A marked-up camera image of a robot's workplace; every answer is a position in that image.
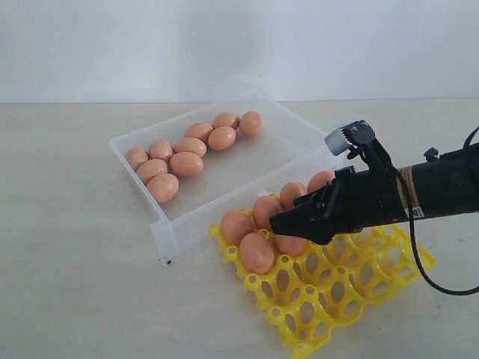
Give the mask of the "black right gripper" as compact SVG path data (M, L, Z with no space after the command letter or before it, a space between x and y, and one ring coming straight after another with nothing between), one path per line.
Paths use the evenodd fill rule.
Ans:
M396 168L384 173L344 168L317 191L293 201L293 208L269 219L275 235L327 245L339 233L358 233L366 227L402 223L412 213L409 193Z

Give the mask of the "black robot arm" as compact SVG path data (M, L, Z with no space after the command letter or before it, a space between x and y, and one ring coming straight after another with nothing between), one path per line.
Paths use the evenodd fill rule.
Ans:
M426 152L424 163L357 172L348 166L321 189L270 218L276 235L327 245L337 234L366 227L472 213L478 210L478 145Z

